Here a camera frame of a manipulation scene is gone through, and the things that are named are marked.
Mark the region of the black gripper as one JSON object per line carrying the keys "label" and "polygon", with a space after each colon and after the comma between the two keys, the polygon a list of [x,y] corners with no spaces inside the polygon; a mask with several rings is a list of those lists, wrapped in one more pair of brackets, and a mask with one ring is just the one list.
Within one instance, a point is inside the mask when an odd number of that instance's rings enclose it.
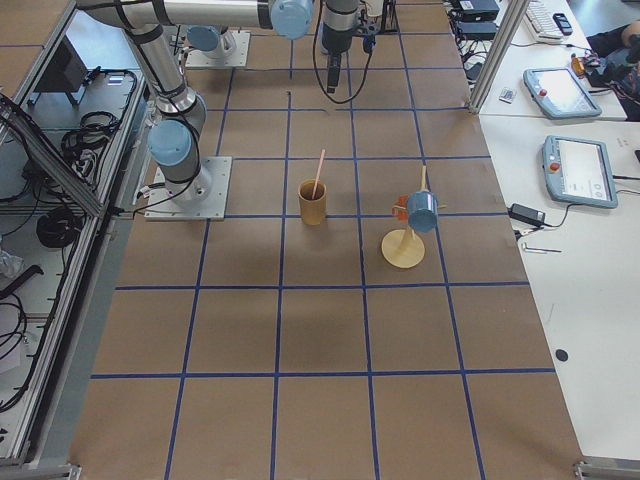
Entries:
{"label": "black gripper", "polygon": [[339,85],[341,73],[341,53],[329,53],[327,56],[327,85],[326,91],[334,93]]}

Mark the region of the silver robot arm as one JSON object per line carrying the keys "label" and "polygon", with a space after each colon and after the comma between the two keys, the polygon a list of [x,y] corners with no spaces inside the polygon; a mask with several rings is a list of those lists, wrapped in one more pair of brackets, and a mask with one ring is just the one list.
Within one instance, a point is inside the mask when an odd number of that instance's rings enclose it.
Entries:
{"label": "silver robot arm", "polygon": [[212,59],[227,58],[237,49],[236,40],[227,27],[189,26],[186,38],[193,48]]}
{"label": "silver robot arm", "polygon": [[206,120],[203,98],[191,87],[170,51],[168,25],[202,27],[251,26],[275,30],[297,40],[318,20],[328,52],[327,89],[334,91],[341,57],[358,33],[356,1],[80,1],[79,10],[124,31],[130,48],[155,95],[160,116],[148,135],[148,148],[164,176],[169,202],[180,207],[201,204],[210,197],[213,176],[199,152]]}

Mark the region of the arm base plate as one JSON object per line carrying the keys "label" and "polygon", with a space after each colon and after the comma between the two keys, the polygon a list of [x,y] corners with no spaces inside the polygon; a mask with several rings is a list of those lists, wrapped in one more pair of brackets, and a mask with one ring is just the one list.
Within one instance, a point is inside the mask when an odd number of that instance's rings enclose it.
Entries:
{"label": "arm base plate", "polygon": [[230,156],[202,157],[200,173],[185,193],[175,199],[170,197],[181,191],[177,184],[169,183],[149,194],[150,208],[144,217],[150,221],[196,221],[225,218],[228,188],[232,170]]}
{"label": "arm base plate", "polygon": [[192,26],[186,34],[185,66],[188,69],[243,68],[247,64],[250,32],[219,31],[215,27]]}

